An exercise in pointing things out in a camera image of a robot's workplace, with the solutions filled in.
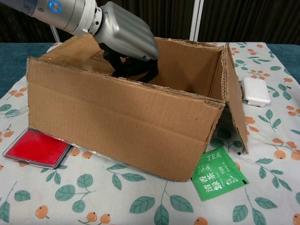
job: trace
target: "tablecloth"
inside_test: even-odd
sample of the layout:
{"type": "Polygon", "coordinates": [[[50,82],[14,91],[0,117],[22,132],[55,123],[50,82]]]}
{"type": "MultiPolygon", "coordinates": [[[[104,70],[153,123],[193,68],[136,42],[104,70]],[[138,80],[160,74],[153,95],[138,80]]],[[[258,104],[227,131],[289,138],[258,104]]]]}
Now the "tablecloth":
{"type": "MultiPolygon", "coordinates": [[[[222,145],[249,184],[203,202],[192,181],[165,180],[78,148],[56,170],[0,157],[0,224],[300,224],[300,86],[265,43],[230,47],[239,80],[265,80],[271,104],[243,105],[249,154],[228,110],[207,151],[222,145]]],[[[23,77],[0,100],[1,153],[27,127],[26,106],[23,77]]]]}

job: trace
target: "orange fruit pattern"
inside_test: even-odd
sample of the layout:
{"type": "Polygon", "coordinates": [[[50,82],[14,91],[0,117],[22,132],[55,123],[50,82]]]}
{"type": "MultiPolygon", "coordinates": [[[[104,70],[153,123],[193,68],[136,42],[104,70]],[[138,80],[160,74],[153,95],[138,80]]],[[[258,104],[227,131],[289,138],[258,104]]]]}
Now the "orange fruit pattern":
{"type": "Polygon", "coordinates": [[[47,216],[47,214],[48,214],[48,207],[45,206],[45,205],[41,205],[36,210],[36,217],[39,218],[39,219],[44,219],[44,218],[49,219],[49,217],[47,216]]]}
{"type": "Polygon", "coordinates": [[[9,125],[8,128],[0,131],[0,142],[3,141],[3,139],[2,139],[3,137],[11,137],[15,133],[14,131],[12,131],[10,129],[10,127],[11,127],[11,124],[9,125]]]}
{"type": "Polygon", "coordinates": [[[27,87],[23,87],[19,90],[11,90],[11,91],[8,92],[10,94],[10,96],[6,100],[8,100],[12,96],[15,96],[16,98],[19,98],[19,97],[24,95],[23,94],[24,91],[27,91],[27,87]]]}
{"type": "Polygon", "coordinates": [[[296,213],[293,217],[293,223],[294,225],[300,225],[300,214],[299,213],[296,213]]]}
{"type": "Polygon", "coordinates": [[[253,127],[253,126],[250,126],[249,124],[254,124],[255,123],[255,119],[253,119],[252,117],[250,116],[245,116],[244,117],[244,121],[245,121],[245,124],[246,124],[246,127],[249,127],[249,129],[253,132],[259,132],[259,129],[257,129],[256,127],[253,127]]]}
{"type": "Polygon", "coordinates": [[[236,48],[231,48],[231,54],[232,55],[235,55],[235,54],[238,54],[240,53],[236,48]]]}
{"type": "Polygon", "coordinates": [[[284,145],[284,142],[279,138],[274,138],[272,141],[276,144],[268,144],[268,143],[266,143],[266,144],[272,145],[276,148],[276,151],[274,152],[274,156],[276,158],[284,159],[286,157],[286,153],[283,151],[283,149],[279,149],[279,147],[280,147],[280,148],[285,148],[285,149],[292,151],[292,153],[291,153],[292,159],[300,160],[300,150],[295,150],[297,148],[297,146],[295,145],[294,142],[287,141],[286,142],[287,145],[284,145]]]}
{"type": "Polygon", "coordinates": [[[109,216],[109,214],[103,214],[100,217],[100,222],[103,224],[108,224],[111,221],[111,217],[109,216]]]}
{"type": "Polygon", "coordinates": [[[299,116],[299,117],[300,117],[300,109],[296,109],[296,110],[295,110],[295,107],[293,107],[293,106],[291,106],[291,105],[288,105],[286,108],[287,108],[288,110],[290,110],[290,111],[288,111],[288,114],[289,114],[290,116],[299,116]]]}
{"type": "Polygon", "coordinates": [[[78,156],[80,153],[79,149],[78,148],[74,148],[72,151],[71,151],[71,156],[78,156]]]}
{"type": "Polygon", "coordinates": [[[83,158],[90,158],[91,156],[93,155],[93,153],[89,152],[89,151],[86,151],[82,154],[82,157],[83,158]]]}
{"type": "Polygon", "coordinates": [[[89,222],[96,222],[97,221],[97,214],[95,212],[90,212],[87,216],[86,219],[89,222]]]}
{"type": "Polygon", "coordinates": [[[259,78],[261,80],[264,80],[266,79],[266,77],[270,76],[270,74],[267,74],[267,73],[264,73],[262,70],[254,70],[254,69],[251,69],[251,72],[248,72],[251,75],[252,78],[259,78]]]}
{"type": "Polygon", "coordinates": [[[247,49],[247,50],[250,53],[250,55],[256,55],[257,54],[257,52],[254,52],[253,49],[247,49]]]}
{"type": "Polygon", "coordinates": [[[292,80],[291,78],[287,78],[287,77],[284,78],[283,80],[284,80],[285,82],[293,82],[293,80],[292,80]]]}
{"type": "Polygon", "coordinates": [[[203,217],[198,217],[194,222],[194,225],[207,225],[207,224],[208,224],[207,220],[203,217]]]}

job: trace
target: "green leaf pattern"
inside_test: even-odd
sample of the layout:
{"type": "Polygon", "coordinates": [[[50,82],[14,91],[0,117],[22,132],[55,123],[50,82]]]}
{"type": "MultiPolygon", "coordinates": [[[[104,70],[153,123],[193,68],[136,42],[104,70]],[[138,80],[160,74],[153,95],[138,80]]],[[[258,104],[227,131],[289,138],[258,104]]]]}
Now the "green leaf pattern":
{"type": "Polygon", "coordinates": [[[295,134],[297,134],[297,135],[300,135],[300,131],[299,131],[299,130],[291,129],[290,131],[292,131],[293,133],[295,133],[295,134]]]}
{"type": "Polygon", "coordinates": [[[271,172],[274,173],[274,174],[278,174],[278,175],[282,175],[283,174],[283,172],[280,171],[280,170],[271,170],[271,172]]]}
{"type": "Polygon", "coordinates": [[[126,168],[127,166],[124,166],[122,164],[115,164],[111,167],[108,167],[107,170],[120,170],[120,169],[124,169],[126,168]]]}
{"type": "Polygon", "coordinates": [[[233,222],[239,222],[244,220],[248,215],[248,208],[246,205],[237,205],[233,209],[232,220],[233,222]]]}
{"type": "Polygon", "coordinates": [[[252,215],[255,225],[266,225],[266,219],[260,211],[253,208],[252,215]]]}
{"type": "Polygon", "coordinates": [[[51,174],[49,174],[49,175],[47,176],[47,178],[46,178],[46,181],[49,182],[49,181],[54,177],[55,174],[56,174],[55,171],[52,172],[51,174]]]}
{"type": "Polygon", "coordinates": [[[155,225],[168,225],[169,224],[169,212],[164,207],[163,204],[161,204],[155,211],[154,223],[155,223],[155,225]]]}
{"type": "Polygon", "coordinates": [[[134,214],[147,212],[154,206],[154,203],[155,198],[141,196],[131,204],[129,212],[134,214]]]}
{"type": "Polygon", "coordinates": [[[273,112],[271,109],[267,110],[265,116],[266,118],[264,116],[258,115],[258,118],[266,123],[269,123],[272,130],[275,131],[275,129],[281,124],[281,119],[276,119],[274,122],[271,122],[271,119],[273,118],[273,112]]]}
{"type": "Polygon", "coordinates": [[[60,187],[56,193],[55,198],[58,201],[68,201],[75,195],[75,187],[71,184],[60,187]]]}
{"type": "Polygon", "coordinates": [[[145,180],[146,178],[144,178],[143,176],[139,175],[139,174],[135,174],[135,173],[125,173],[122,174],[122,177],[128,181],[142,181],[145,180]]]}
{"type": "Polygon", "coordinates": [[[0,219],[7,223],[9,223],[9,209],[10,205],[7,201],[0,205],[0,219]]]}
{"type": "Polygon", "coordinates": [[[83,200],[78,200],[74,202],[72,205],[72,209],[74,212],[80,213],[83,212],[85,209],[85,202],[83,200]]]}
{"type": "Polygon", "coordinates": [[[88,188],[93,182],[93,177],[90,174],[83,174],[77,179],[77,185],[81,188],[88,188]]]}
{"type": "Polygon", "coordinates": [[[240,140],[235,140],[231,143],[231,137],[231,132],[228,129],[222,127],[217,130],[217,138],[212,138],[210,140],[210,145],[215,149],[221,146],[226,147],[228,149],[228,152],[231,146],[234,146],[235,148],[243,148],[243,143],[240,140]]]}
{"type": "Polygon", "coordinates": [[[17,191],[15,193],[15,200],[17,202],[23,202],[23,201],[30,200],[30,193],[25,190],[17,191]]]}
{"type": "Polygon", "coordinates": [[[194,212],[191,203],[180,195],[170,196],[170,202],[174,209],[182,212],[194,212]]]}
{"type": "Polygon", "coordinates": [[[118,190],[122,190],[122,183],[120,178],[118,177],[117,174],[113,174],[112,175],[112,184],[118,189],[118,190]]]}
{"type": "Polygon", "coordinates": [[[59,168],[60,170],[65,170],[65,169],[67,169],[67,166],[66,166],[66,165],[60,165],[58,168],[59,168]]]}
{"type": "Polygon", "coordinates": [[[43,168],[42,171],[41,171],[41,173],[47,172],[48,170],[49,169],[47,169],[47,168],[43,168]]]}
{"type": "Polygon", "coordinates": [[[300,192],[296,194],[296,201],[300,204],[300,192]]]}
{"type": "Polygon", "coordinates": [[[4,115],[6,117],[14,117],[17,116],[19,113],[19,110],[17,109],[11,109],[12,105],[11,104],[4,104],[0,106],[0,114],[1,112],[5,112],[4,115]]]}
{"type": "Polygon", "coordinates": [[[284,181],[284,180],[281,180],[281,179],[278,179],[279,180],[279,183],[286,189],[288,189],[289,191],[292,191],[292,189],[290,188],[290,186],[284,181]]]}
{"type": "Polygon", "coordinates": [[[60,174],[59,174],[59,173],[56,173],[55,176],[54,176],[54,182],[55,182],[56,184],[60,184],[60,181],[61,181],[60,174]]]}
{"type": "Polygon", "coordinates": [[[269,163],[273,162],[273,159],[271,159],[271,158],[260,158],[256,162],[257,163],[263,163],[263,164],[269,164],[269,163]]]}
{"type": "MultiPolygon", "coordinates": [[[[273,92],[272,96],[274,98],[277,98],[280,96],[279,91],[277,91],[275,88],[267,86],[267,88],[269,89],[269,93],[273,92]]],[[[292,96],[288,93],[287,87],[284,86],[283,84],[279,84],[278,88],[280,91],[282,91],[282,96],[286,99],[286,100],[291,100],[292,96]]]]}
{"type": "Polygon", "coordinates": [[[267,209],[267,210],[277,208],[277,205],[274,204],[274,202],[272,202],[271,200],[266,199],[266,198],[258,197],[255,199],[255,201],[260,207],[267,209]]]}
{"type": "Polygon", "coordinates": [[[277,177],[273,177],[272,183],[274,187],[279,188],[279,182],[277,177]]]}
{"type": "Polygon", "coordinates": [[[266,171],[264,170],[264,168],[261,166],[261,168],[259,169],[259,176],[261,179],[265,178],[267,175],[266,171]]]}

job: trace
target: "box flap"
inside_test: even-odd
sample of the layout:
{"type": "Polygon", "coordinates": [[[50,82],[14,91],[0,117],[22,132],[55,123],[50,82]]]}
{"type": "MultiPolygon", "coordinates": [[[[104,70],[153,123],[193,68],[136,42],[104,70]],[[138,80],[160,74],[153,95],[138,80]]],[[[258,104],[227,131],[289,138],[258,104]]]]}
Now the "box flap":
{"type": "Polygon", "coordinates": [[[222,54],[220,54],[209,96],[213,99],[220,99],[225,102],[225,87],[225,69],[222,63],[222,54]]]}
{"type": "Polygon", "coordinates": [[[238,76],[235,73],[234,62],[232,59],[231,51],[229,44],[226,44],[224,51],[222,51],[222,63],[225,65],[225,80],[226,80],[226,103],[229,105],[233,125],[236,127],[241,140],[244,145],[244,149],[248,153],[247,148],[247,130],[244,122],[244,111],[243,111],[243,102],[242,102],[242,92],[240,89],[240,84],[238,80],[238,76]]]}
{"type": "Polygon", "coordinates": [[[175,181],[191,177],[224,108],[208,97],[33,58],[28,96],[30,127],[175,181]]]}
{"type": "Polygon", "coordinates": [[[103,50],[92,35],[74,36],[40,58],[60,65],[111,75],[111,64],[103,58],[103,50]]]}

